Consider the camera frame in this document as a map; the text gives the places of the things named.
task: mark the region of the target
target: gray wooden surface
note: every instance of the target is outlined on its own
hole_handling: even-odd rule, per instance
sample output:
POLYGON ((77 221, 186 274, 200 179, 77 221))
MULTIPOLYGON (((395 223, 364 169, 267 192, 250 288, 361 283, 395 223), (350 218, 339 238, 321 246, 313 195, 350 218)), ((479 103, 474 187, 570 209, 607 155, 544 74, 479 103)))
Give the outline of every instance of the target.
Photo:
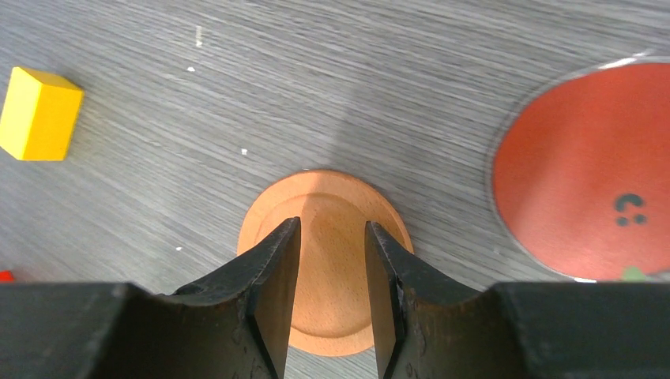
MULTIPOLYGON (((87 91, 67 161, 0 153, 0 268, 171 292, 233 257, 269 184, 331 167, 382 191, 417 255, 469 286, 560 279, 496 221, 491 150, 538 88, 667 52, 668 11, 668 0, 0 0, 0 88, 28 66, 87 91)), ((291 350, 287 378, 302 377, 372 378, 374 354, 291 350)))

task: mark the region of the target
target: round coaster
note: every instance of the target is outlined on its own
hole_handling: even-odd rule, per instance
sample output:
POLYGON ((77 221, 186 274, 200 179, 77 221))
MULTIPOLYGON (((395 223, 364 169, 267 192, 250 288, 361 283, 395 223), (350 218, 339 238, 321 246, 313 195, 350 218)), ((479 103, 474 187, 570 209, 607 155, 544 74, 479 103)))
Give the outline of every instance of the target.
POLYGON ((502 139, 492 190, 542 264, 621 279, 670 268, 670 65, 606 69, 532 101, 502 139))
POLYGON ((379 222, 412 252, 393 206, 375 189, 336 171, 303 171, 274 183, 251 205, 237 254, 288 217, 301 220, 301 250, 289 343, 316 355, 372 347, 365 272, 365 223, 379 222))

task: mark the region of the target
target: red object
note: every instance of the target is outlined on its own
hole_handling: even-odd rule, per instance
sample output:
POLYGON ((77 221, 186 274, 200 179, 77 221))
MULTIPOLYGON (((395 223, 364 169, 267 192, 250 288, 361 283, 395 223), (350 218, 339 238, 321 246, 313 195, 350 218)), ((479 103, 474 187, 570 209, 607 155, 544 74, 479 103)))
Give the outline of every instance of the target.
POLYGON ((13 282, 14 276, 11 271, 0 271, 0 282, 13 282))
POLYGON ((670 268, 670 65, 562 83, 503 138, 492 189, 503 222, 549 268, 620 279, 670 268))

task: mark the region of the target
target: orange disc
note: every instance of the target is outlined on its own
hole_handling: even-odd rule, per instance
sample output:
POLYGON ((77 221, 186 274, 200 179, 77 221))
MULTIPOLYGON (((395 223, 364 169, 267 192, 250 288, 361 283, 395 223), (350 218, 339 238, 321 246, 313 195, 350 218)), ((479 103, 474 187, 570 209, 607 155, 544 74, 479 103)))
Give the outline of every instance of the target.
POLYGON ((412 251, 402 219, 380 193, 357 178, 303 171, 274 183, 251 205, 237 254, 293 216, 301 221, 301 249, 289 343, 325 356, 372 347, 365 223, 379 222, 412 251))
POLYGON ((606 69, 528 105, 493 162, 499 215, 569 276, 670 268, 670 65, 606 69))

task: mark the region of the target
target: yellow cube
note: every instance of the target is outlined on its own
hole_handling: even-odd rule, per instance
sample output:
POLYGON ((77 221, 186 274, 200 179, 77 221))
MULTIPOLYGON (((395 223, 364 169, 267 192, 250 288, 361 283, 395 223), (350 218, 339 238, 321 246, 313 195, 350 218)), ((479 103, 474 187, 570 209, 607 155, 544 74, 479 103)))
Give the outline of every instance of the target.
POLYGON ((53 73, 14 67, 0 147, 20 160, 64 160, 84 91, 53 73))

